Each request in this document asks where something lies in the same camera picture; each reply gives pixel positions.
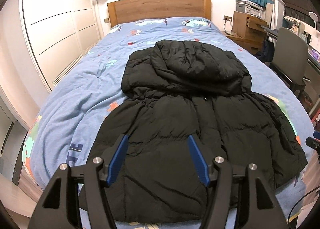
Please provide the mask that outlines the grey chair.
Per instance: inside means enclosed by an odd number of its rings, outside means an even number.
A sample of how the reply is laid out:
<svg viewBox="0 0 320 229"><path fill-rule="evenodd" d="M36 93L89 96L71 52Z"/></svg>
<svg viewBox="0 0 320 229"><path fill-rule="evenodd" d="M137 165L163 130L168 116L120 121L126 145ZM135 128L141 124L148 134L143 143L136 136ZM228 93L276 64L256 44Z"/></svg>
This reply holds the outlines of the grey chair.
<svg viewBox="0 0 320 229"><path fill-rule="evenodd" d="M304 74L307 63L308 47L305 41L293 30L280 28L270 69L289 86L291 92L299 92L298 98L306 86Z"/></svg>

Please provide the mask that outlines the white printer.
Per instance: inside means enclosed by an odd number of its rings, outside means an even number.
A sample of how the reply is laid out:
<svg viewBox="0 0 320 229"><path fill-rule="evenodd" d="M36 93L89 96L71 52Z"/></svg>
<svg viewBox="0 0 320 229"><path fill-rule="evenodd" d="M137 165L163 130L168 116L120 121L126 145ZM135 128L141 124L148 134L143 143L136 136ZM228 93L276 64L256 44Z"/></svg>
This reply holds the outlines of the white printer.
<svg viewBox="0 0 320 229"><path fill-rule="evenodd" d="M236 11L246 13L257 18L262 18L263 8L248 0L236 0Z"/></svg>

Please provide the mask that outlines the white desk lamp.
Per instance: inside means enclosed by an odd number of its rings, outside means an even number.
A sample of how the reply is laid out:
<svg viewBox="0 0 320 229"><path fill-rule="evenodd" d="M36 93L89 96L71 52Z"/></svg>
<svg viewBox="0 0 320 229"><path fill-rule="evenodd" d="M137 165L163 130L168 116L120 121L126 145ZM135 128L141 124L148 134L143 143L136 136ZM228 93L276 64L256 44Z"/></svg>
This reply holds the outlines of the white desk lamp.
<svg viewBox="0 0 320 229"><path fill-rule="evenodd" d="M318 16L315 12L310 11L309 12L309 17L313 20L314 22L314 28L317 29L317 22L318 22Z"/></svg>

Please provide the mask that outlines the wall socket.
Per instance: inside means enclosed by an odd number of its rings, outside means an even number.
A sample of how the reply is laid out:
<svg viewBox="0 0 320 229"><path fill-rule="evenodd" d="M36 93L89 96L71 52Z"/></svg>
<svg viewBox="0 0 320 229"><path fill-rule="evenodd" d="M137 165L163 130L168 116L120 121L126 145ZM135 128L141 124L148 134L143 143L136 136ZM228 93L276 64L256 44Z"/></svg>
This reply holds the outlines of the wall socket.
<svg viewBox="0 0 320 229"><path fill-rule="evenodd" d="M224 16L223 16L223 20L224 20L224 21L232 22L232 17L229 17L229 16L224 15Z"/></svg>

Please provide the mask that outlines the blue patterned bed duvet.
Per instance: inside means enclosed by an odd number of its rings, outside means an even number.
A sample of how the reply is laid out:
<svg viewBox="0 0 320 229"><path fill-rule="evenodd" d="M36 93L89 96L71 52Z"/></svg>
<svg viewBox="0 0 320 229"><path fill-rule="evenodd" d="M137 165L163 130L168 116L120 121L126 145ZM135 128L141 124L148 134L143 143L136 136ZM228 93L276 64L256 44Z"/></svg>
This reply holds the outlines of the blue patterned bed duvet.
<svg viewBox="0 0 320 229"><path fill-rule="evenodd" d="M248 69L253 91L279 105L306 158L311 159L313 150L305 144L313 134L308 114L280 78L244 46L202 18L140 20L112 28L57 84L41 107L22 154L25 169L39 187L45 188L61 163L74 166L86 162L103 120L125 100L120 84L130 54L163 39L199 41L232 51Z"/></svg>

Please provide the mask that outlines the black puffer jacket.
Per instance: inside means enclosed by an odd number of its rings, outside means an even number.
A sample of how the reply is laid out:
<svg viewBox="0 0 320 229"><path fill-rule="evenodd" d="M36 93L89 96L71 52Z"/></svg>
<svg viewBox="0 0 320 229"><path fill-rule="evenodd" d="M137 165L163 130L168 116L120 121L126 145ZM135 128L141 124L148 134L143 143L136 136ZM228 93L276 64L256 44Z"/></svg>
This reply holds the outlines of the black puffer jacket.
<svg viewBox="0 0 320 229"><path fill-rule="evenodd" d="M307 164L285 114L252 91L249 71L230 51L196 41L159 41L130 55L121 90L127 100L105 118L89 153L99 157L121 134L129 138L117 180L106 191L117 221L204 216L209 191L191 160L191 134L212 158L255 163L272 189Z"/></svg>

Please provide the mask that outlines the wooden headboard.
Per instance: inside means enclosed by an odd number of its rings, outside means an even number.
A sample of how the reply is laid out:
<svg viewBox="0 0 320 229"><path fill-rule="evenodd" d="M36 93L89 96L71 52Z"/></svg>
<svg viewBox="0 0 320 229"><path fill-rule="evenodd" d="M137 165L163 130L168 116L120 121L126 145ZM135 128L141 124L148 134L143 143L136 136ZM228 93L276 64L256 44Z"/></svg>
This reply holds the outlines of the wooden headboard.
<svg viewBox="0 0 320 229"><path fill-rule="evenodd" d="M212 0L118 0L107 4L111 27L144 19L212 19Z"/></svg>

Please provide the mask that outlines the white wardrobe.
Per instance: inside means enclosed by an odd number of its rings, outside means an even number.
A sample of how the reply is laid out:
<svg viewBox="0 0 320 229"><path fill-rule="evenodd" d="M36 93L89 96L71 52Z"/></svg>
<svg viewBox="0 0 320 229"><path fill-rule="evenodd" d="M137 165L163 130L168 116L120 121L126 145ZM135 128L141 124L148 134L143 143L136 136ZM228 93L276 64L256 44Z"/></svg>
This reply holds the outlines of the white wardrobe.
<svg viewBox="0 0 320 229"><path fill-rule="evenodd" d="M49 90L100 41L92 0L21 0L25 36Z"/></svg>

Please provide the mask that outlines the wooden drawer cabinet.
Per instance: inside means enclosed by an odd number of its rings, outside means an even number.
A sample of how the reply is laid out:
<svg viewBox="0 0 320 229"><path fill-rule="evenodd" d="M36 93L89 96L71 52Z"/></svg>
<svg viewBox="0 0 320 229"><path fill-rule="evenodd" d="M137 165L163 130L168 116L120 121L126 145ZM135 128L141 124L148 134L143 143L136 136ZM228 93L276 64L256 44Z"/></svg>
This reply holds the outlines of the wooden drawer cabinet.
<svg viewBox="0 0 320 229"><path fill-rule="evenodd" d="M234 11L231 32L224 35L252 55L262 51L267 22L247 13Z"/></svg>

